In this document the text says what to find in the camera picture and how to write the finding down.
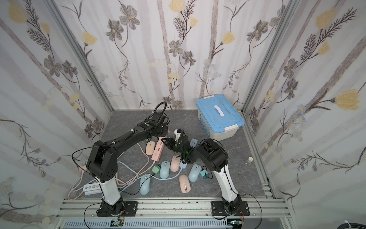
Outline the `blue power strip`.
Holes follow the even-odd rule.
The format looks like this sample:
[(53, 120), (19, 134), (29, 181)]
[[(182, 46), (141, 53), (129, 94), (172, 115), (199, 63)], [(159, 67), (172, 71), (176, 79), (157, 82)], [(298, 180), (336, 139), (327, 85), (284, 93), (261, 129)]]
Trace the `blue power strip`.
[(191, 164), (195, 162), (193, 152), (194, 148), (191, 146), (190, 141), (187, 136), (181, 136), (178, 140), (179, 143), (179, 153), (181, 157), (181, 162), (184, 165)]

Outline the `pink power strip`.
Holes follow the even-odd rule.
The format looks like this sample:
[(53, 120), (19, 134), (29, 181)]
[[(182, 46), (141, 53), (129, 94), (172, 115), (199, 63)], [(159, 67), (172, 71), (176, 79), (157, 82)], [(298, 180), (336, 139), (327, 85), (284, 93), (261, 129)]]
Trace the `pink power strip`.
[(152, 161), (159, 161), (162, 151), (163, 151), (163, 147), (164, 147), (164, 143), (162, 141), (162, 139), (164, 139), (164, 137), (159, 137), (158, 142), (156, 143), (153, 155), (151, 157)]

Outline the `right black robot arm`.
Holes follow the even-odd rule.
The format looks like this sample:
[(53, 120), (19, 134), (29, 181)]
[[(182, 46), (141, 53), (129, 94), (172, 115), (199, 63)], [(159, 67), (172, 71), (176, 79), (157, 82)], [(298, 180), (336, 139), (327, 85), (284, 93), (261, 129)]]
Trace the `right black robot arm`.
[(181, 159), (185, 164), (192, 164), (201, 160), (217, 179), (221, 189), (224, 210), (227, 215), (234, 215), (242, 203), (238, 191), (235, 189), (228, 168), (228, 153), (215, 139), (206, 138), (199, 142), (196, 147), (191, 147), (188, 137), (183, 130), (179, 138), (166, 137), (162, 142), (167, 148)]

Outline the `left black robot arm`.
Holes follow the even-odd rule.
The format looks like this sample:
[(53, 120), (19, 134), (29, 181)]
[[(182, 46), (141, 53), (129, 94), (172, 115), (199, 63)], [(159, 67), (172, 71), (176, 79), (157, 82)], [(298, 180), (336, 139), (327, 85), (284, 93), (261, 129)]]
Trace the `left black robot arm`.
[(120, 216), (125, 209), (116, 181), (119, 156), (143, 140), (166, 136), (168, 124), (164, 112), (155, 111), (120, 137), (94, 143), (86, 167), (98, 181), (103, 195), (102, 203), (96, 211), (97, 216)]

